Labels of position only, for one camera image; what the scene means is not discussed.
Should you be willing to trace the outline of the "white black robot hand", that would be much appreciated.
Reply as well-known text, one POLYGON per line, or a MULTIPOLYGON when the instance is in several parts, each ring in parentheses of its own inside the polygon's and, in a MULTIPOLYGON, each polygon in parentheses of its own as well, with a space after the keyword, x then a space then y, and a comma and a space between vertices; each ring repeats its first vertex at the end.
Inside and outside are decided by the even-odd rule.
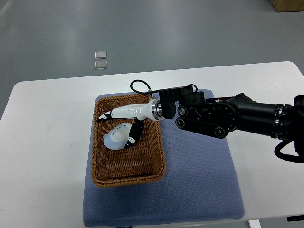
POLYGON ((148 103, 121 106, 102 114, 97 118, 96 122, 104 123, 112 118, 135 119, 131 125, 127 143, 124 146, 125 149, 128 149, 139 141, 144 130, 143 120, 147 118, 153 120, 152 104, 153 100, 150 100, 148 103))

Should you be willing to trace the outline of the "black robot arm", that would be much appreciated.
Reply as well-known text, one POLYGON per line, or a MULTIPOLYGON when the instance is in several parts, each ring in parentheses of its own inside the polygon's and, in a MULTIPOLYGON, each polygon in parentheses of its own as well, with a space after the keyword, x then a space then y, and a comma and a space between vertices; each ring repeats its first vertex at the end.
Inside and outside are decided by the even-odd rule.
POLYGON ((304 97, 298 95, 293 105, 264 104, 243 93, 234 97, 206 99, 193 84, 162 89, 158 98, 142 104, 115 108, 97 118, 133 119, 134 126, 126 147, 132 146, 143 130, 143 120, 175 119, 179 129, 223 139, 229 132, 240 130, 277 138, 275 155, 285 161, 304 161, 304 97))

